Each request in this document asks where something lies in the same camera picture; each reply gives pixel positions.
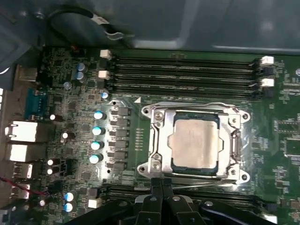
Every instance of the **motherboard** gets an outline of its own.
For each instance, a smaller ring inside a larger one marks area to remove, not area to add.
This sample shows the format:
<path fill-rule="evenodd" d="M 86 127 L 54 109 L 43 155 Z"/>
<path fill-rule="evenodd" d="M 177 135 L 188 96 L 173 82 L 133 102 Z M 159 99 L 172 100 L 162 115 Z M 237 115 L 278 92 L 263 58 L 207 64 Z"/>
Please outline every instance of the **motherboard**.
<path fill-rule="evenodd" d="M 294 56 L 47 47 L 24 112 L 50 132 L 45 155 L 11 160 L 44 159 L 40 190 L 59 189 L 39 200 L 44 225 L 134 201 L 161 174 L 299 224 L 299 76 Z"/>

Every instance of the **white triangle marking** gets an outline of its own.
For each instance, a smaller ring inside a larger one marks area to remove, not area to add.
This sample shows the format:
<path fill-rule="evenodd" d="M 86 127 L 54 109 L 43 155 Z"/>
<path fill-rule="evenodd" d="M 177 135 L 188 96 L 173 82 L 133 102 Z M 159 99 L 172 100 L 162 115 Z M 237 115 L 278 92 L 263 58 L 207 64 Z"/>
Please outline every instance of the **white triangle marking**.
<path fill-rule="evenodd" d="M 139 97 L 136 101 L 135 101 L 135 103 L 141 103 L 142 102 L 142 98 L 141 97 Z"/>

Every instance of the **metal socket frame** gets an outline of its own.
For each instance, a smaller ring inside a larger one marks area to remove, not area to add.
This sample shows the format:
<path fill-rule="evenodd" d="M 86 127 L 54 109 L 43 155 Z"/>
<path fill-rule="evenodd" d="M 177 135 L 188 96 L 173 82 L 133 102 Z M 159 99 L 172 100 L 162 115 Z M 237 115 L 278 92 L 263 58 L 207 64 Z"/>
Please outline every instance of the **metal socket frame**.
<path fill-rule="evenodd" d="M 218 152 L 218 170 L 214 176 L 173 172 L 172 149 L 168 146 L 168 137 L 173 134 L 174 116 L 177 112 L 218 116 L 218 136 L 223 140 L 224 147 Z M 160 102 L 143 107 L 142 114 L 150 119 L 150 145 L 148 162 L 138 166 L 141 175 L 152 178 L 171 174 L 177 178 L 188 176 L 196 179 L 233 180 L 235 183 L 249 181 L 249 174 L 240 169 L 240 128 L 243 123 L 250 120 L 248 112 L 221 102 L 208 104 Z"/>

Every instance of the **green circuit board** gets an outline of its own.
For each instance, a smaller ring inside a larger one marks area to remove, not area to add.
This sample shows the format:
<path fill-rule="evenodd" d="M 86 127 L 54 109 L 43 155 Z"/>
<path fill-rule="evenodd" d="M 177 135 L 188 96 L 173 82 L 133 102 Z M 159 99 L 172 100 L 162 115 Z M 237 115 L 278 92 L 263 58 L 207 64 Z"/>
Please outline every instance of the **green circuit board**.
<path fill-rule="evenodd" d="M 151 50 L 111 50 L 126 57 L 171 58 L 174 55 L 186 59 L 232 60 L 248 62 L 261 55 L 227 54 L 207 52 L 172 52 Z M 160 95 L 114 94 L 110 101 L 103 101 L 101 93 L 104 83 L 98 79 L 98 70 L 103 65 L 99 58 L 99 49 L 86 49 L 81 56 L 72 56 L 70 51 L 62 48 L 48 48 L 43 55 L 43 70 L 51 78 L 48 88 L 48 106 L 46 116 L 60 114 L 64 122 L 56 123 L 55 141 L 48 144 L 47 156 L 76 159 L 74 174 L 64 179 L 64 193 L 78 192 L 76 210 L 64 213 L 64 200 L 58 197 L 55 202 L 44 208 L 43 224 L 56 225 L 64 223 L 86 212 L 87 191 L 90 187 L 99 187 L 103 182 L 114 185 L 126 185 L 146 188 L 150 181 L 138 174 L 136 167 L 147 161 L 150 120 L 143 117 L 141 109 L 145 105 L 176 101 L 186 103 L 223 102 L 236 105 L 250 113 L 251 120 L 242 130 L 243 169 L 251 179 L 248 183 L 234 187 L 203 187 L 202 190 L 217 193 L 239 193 L 257 195 L 266 201 L 277 203 L 275 215 L 278 224 L 299 224 L 300 222 L 300 82 L 296 70 L 300 68 L 300 57 L 275 56 L 273 65 L 275 88 L 272 98 L 256 101 L 207 99 L 196 97 L 172 97 Z M 83 62 L 88 68 L 87 82 L 81 84 L 74 79 L 75 67 Z M 63 88 L 64 82 L 71 82 L 69 90 Z M 120 117 L 111 115 L 119 107 L 131 109 L 131 115 Z M 107 115 L 106 120 L 95 120 L 94 112 L 101 110 Z M 105 145 L 111 140 L 110 122 L 118 118 L 130 120 L 127 140 L 128 157 L 124 171 L 114 171 L 102 162 L 93 165 L 89 162 L 92 154 L 103 153 L 107 148 L 94 151 L 90 144 L 103 141 Z M 106 129 L 105 135 L 94 136 L 92 128 L 100 126 Z M 74 132 L 76 138 L 60 143 L 61 132 Z M 44 176 L 42 184 L 56 179 Z"/>

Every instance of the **cpu socket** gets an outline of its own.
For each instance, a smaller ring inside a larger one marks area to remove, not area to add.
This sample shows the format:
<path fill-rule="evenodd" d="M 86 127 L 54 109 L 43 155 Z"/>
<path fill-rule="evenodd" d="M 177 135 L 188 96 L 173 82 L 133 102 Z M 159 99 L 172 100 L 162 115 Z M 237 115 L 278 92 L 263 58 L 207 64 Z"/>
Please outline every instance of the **cpu socket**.
<path fill-rule="evenodd" d="M 137 168 L 141 175 L 183 184 L 249 181 L 240 168 L 240 129 L 249 113 L 223 103 L 160 102 L 142 114 L 150 119 L 150 144 L 148 162 Z"/>

